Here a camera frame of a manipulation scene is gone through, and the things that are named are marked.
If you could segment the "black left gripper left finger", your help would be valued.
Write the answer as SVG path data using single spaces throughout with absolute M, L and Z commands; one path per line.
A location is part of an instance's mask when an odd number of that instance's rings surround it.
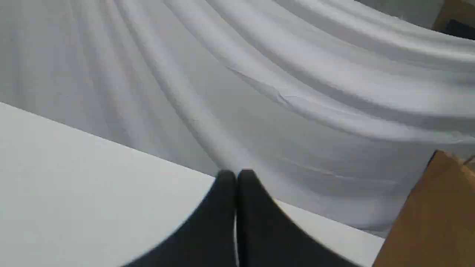
M 129 267 L 235 267 L 236 176 L 222 170 L 187 220 Z

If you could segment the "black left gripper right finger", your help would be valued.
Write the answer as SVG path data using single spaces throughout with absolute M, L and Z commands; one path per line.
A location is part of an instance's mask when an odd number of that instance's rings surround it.
M 297 226 L 251 169 L 236 180 L 236 243 L 241 267 L 354 266 Z

